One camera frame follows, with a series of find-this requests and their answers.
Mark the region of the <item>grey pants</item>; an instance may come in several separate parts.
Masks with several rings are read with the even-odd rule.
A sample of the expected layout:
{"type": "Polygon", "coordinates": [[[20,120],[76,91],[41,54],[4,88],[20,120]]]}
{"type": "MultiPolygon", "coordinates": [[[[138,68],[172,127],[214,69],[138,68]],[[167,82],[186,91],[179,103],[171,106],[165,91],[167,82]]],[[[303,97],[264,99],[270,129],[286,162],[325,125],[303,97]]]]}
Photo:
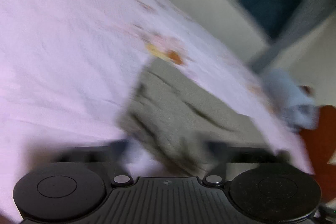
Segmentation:
{"type": "Polygon", "coordinates": [[[216,164],[206,141],[269,147],[250,117],[236,113],[161,59],[142,70],[118,122],[175,174],[203,176],[216,164]]]}

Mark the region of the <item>folded light blue quilt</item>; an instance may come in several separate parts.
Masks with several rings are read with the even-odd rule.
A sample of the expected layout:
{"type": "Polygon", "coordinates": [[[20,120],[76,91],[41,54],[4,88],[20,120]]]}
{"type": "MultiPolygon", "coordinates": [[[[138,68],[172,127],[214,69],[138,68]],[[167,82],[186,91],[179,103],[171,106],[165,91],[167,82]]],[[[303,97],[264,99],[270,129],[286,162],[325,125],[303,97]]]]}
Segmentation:
{"type": "Polygon", "coordinates": [[[292,132],[314,130],[318,125],[318,106],[314,99],[281,69],[262,76],[262,86],[270,97],[277,115],[292,132]]]}

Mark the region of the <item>red wooden headboard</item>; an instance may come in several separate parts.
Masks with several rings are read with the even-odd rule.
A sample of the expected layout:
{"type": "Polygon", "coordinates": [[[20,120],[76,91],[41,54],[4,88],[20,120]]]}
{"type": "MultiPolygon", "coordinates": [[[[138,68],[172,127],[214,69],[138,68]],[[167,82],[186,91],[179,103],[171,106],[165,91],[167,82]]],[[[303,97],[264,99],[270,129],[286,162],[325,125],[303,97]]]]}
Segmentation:
{"type": "Polygon", "coordinates": [[[314,179],[322,191],[322,201],[335,199],[335,165],[330,159],[335,153],[335,107],[319,106],[318,125],[315,130],[302,129],[299,135],[303,139],[314,179]]]}

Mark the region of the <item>pink floral bed sheet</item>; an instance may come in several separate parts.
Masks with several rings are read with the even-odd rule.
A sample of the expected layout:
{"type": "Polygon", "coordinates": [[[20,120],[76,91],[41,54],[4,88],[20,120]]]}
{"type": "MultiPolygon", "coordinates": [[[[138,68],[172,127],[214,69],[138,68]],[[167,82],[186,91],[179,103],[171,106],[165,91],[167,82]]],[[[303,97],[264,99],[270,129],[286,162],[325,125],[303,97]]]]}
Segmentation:
{"type": "Polygon", "coordinates": [[[1,0],[1,215],[21,215],[15,183],[59,148],[121,139],[139,74],[175,53],[179,70],[252,118],[273,151],[312,167],[259,80],[169,0],[1,0]]]}

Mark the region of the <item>right grey curtain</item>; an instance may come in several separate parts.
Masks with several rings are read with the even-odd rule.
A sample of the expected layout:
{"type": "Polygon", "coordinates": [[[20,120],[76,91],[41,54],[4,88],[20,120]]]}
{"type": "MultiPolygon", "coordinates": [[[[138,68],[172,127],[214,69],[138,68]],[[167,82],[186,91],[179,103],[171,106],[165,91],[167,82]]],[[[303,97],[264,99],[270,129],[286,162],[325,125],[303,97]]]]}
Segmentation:
{"type": "Polygon", "coordinates": [[[275,43],[248,66],[254,73],[261,73],[283,51],[314,30],[335,11],[335,0],[303,0],[289,22],[280,32],[275,43]]]}

